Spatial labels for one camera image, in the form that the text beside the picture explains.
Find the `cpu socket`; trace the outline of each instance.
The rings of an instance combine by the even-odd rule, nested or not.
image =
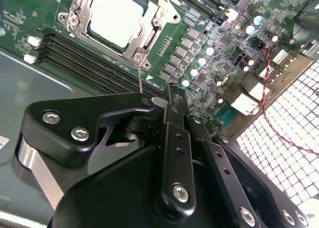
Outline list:
[[[58,14],[70,35],[129,67],[149,70],[153,45],[167,23],[179,23],[170,0],[73,0]]]

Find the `metal wire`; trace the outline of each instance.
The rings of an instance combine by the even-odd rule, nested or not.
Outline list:
[[[271,68],[271,60],[270,60],[270,51],[268,50],[268,46],[266,45],[265,46],[265,51],[267,53],[266,55],[266,59],[267,59],[267,67],[266,67],[266,76],[264,78],[264,89],[263,89],[263,99],[262,99],[262,102],[261,102],[261,107],[262,107],[262,110],[263,110],[263,115],[264,115],[264,118],[266,120],[266,122],[268,123],[268,125],[270,126],[270,128],[274,131],[274,133],[276,134],[276,136],[278,136],[281,140],[285,141],[286,143],[288,143],[289,145],[293,146],[293,147],[296,147],[298,148],[299,150],[302,150],[302,151],[306,151],[308,153],[311,153],[311,154],[315,154],[317,156],[319,156],[319,153],[316,153],[314,152],[313,150],[311,149],[306,149],[304,147],[301,147],[301,146],[298,146],[296,145],[294,142],[292,142],[291,140],[285,138],[284,136],[282,136],[275,128],[274,126],[271,124],[271,122],[269,121],[268,117],[267,117],[267,114],[266,114],[266,110],[265,110],[265,103],[266,103],[266,89],[267,89],[267,82],[268,82],[268,78],[270,76],[270,68]]]

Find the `label sticker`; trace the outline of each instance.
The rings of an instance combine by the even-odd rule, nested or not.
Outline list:
[[[8,138],[0,136],[0,150],[5,146],[5,144],[8,143],[8,141],[9,141]]]

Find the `white mesh panel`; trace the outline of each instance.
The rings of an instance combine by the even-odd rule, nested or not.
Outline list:
[[[319,153],[319,64],[314,63],[266,113],[280,134]],[[296,205],[319,193],[319,158],[282,142],[263,116],[237,141]]]

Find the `white connector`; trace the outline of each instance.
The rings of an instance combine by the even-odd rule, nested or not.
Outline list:
[[[23,60],[26,61],[29,64],[34,64],[35,61],[36,61],[36,57],[32,56],[32,55],[29,55],[29,54],[26,54],[26,55],[24,55]]]
[[[228,17],[228,20],[235,21],[239,13],[236,10],[233,10],[232,8],[227,8],[225,10],[225,15]]]
[[[28,37],[28,43],[31,44],[34,47],[39,47],[42,42],[41,38],[29,36]]]

